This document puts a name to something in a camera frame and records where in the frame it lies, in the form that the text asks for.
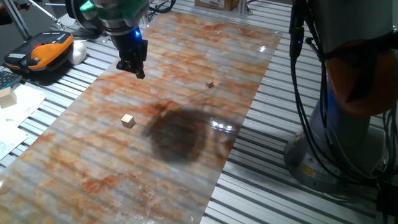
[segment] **marble-patterned mat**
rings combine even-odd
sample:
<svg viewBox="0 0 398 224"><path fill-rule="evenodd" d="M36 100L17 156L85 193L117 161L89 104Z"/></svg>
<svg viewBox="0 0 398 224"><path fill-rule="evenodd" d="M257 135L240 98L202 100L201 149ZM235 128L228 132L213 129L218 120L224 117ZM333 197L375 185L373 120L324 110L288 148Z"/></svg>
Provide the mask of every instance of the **marble-patterned mat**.
<svg viewBox="0 0 398 224"><path fill-rule="evenodd" d="M1 223L200 222L282 33L170 12L142 36L145 79L113 63L1 173Z"/></svg>

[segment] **paper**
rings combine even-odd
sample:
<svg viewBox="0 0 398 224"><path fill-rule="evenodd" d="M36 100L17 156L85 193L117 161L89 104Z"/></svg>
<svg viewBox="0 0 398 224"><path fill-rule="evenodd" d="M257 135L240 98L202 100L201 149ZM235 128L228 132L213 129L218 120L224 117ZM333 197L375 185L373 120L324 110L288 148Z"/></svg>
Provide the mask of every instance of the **paper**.
<svg viewBox="0 0 398 224"><path fill-rule="evenodd" d="M9 125L0 126L0 159L8 155L15 147L27 139L22 130Z"/></svg>
<svg viewBox="0 0 398 224"><path fill-rule="evenodd" d="M17 104L5 109L0 109L1 127L4 125L18 127L39 108L46 98L44 92L22 84L16 85L13 90L17 96Z"/></svg>

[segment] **wooden block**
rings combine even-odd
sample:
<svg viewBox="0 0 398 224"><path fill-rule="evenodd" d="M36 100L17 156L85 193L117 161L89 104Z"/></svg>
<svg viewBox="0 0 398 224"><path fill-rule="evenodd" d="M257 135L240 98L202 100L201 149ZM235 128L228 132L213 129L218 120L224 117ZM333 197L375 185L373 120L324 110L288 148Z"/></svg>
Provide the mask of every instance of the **wooden block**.
<svg viewBox="0 0 398 224"><path fill-rule="evenodd" d="M125 114L121 121L123 126L126 128L132 128L132 126L136 123L134 117L128 114Z"/></svg>
<svg viewBox="0 0 398 224"><path fill-rule="evenodd" d="M214 86L214 82L213 82L212 80L207 80L207 81L206 81L206 86L207 86L208 88L211 88L211 87Z"/></svg>
<svg viewBox="0 0 398 224"><path fill-rule="evenodd" d="M0 106L2 109L17 104L17 96L11 87L0 90Z"/></svg>

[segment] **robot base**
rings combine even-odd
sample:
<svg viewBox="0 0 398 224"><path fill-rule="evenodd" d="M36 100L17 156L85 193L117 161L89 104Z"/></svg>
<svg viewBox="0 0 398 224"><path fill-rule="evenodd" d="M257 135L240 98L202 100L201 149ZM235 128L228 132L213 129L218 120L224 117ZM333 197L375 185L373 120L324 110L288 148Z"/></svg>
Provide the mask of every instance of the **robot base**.
<svg viewBox="0 0 398 224"><path fill-rule="evenodd" d="M346 169L359 175L370 177L383 171L387 161L387 149L384 144L384 130L369 127L370 117L355 117L344 113L337 105L333 94L328 95L328 132L331 135L331 148L327 144L325 129L320 117L320 104L314 108L309 121L315 142L320 150L335 164L344 164ZM315 152L336 176L351 180L339 168L314 147ZM349 190L347 185L328 173L317 161L308 145L304 133L298 133L285 147L285 165L289 172L303 185L326 193Z"/></svg>

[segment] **cardboard box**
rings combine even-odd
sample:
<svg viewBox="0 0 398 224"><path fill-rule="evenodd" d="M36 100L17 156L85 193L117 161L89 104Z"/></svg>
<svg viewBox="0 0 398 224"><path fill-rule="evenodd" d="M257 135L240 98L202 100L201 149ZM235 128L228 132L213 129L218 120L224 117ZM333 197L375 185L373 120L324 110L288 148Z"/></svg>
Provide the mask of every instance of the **cardboard box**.
<svg viewBox="0 0 398 224"><path fill-rule="evenodd" d="M224 11L232 11L232 9L238 5L238 2L239 0L195 0L195 5Z"/></svg>

